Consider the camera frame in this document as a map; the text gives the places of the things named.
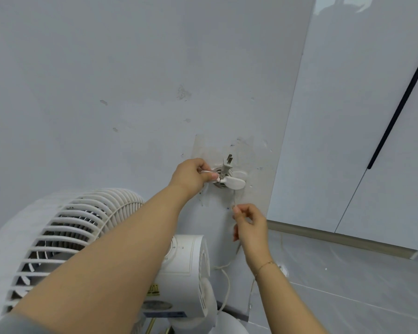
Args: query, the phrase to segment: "gray sleeve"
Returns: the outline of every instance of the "gray sleeve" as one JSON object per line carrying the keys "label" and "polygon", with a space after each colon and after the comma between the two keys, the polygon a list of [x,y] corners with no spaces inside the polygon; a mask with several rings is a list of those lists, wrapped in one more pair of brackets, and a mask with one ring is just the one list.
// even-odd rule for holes
{"label": "gray sleeve", "polygon": [[10,313],[0,320],[0,334],[53,334],[53,332],[23,315]]}

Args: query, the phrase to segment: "person's right arm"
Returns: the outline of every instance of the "person's right arm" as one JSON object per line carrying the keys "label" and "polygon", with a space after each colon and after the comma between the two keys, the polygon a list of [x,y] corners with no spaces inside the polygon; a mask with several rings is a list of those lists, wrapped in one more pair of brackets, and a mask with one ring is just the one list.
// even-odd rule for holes
{"label": "person's right arm", "polygon": [[234,240],[240,239],[246,262],[256,277],[271,332],[326,334],[279,267],[269,263],[273,259],[268,247],[268,225],[260,210],[253,204],[243,204],[234,206],[233,211],[237,222]]}

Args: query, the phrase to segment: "forearm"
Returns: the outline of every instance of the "forearm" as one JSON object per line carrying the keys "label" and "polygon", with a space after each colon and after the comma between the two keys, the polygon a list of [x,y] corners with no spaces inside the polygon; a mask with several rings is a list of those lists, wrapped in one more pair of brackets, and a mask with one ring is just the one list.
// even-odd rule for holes
{"label": "forearm", "polygon": [[273,334],[327,333],[277,265],[264,265],[257,275],[257,285]]}
{"label": "forearm", "polygon": [[46,277],[15,311],[60,333],[128,333],[187,200],[180,186],[163,189]]}

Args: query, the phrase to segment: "person's left hand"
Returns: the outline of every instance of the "person's left hand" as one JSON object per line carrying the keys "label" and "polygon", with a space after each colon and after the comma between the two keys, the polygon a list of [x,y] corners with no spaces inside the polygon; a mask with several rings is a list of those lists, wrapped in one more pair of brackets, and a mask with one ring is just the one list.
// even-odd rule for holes
{"label": "person's left hand", "polygon": [[201,173],[201,170],[211,171],[211,168],[201,158],[188,159],[178,165],[169,186],[176,185],[184,188],[189,200],[200,192],[204,183],[218,178],[218,174],[215,172]]}

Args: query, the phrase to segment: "cabinet handle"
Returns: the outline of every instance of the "cabinet handle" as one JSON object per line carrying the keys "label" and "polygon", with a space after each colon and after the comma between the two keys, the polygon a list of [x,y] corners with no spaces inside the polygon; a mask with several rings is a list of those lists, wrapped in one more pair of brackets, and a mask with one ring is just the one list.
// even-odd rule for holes
{"label": "cabinet handle", "polygon": [[373,163],[375,162],[376,158],[379,155],[379,152],[382,149],[382,146],[384,145],[385,141],[387,140],[387,137],[389,137],[390,131],[392,131],[393,126],[396,123],[396,120],[399,117],[399,114],[401,114],[402,109],[404,108],[404,105],[406,104],[407,100],[409,99],[410,94],[412,93],[413,88],[415,87],[416,82],[418,81],[418,68],[415,71],[415,74],[413,74],[412,79],[410,80],[409,85],[407,86],[406,92],[402,96],[401,101],[398,104],[398,107],[396,108],[395,113],[393,114],[392,119],[390,120],[389,125],[387,126],[387,129],[385,129],[384,135],[382,136],[381,140],[379,141],[378,147],[376,148],[376,151],[374,152],[372,159],[370,160],[370,163],[367,166],[367,169],[370,170],[373,166]]}

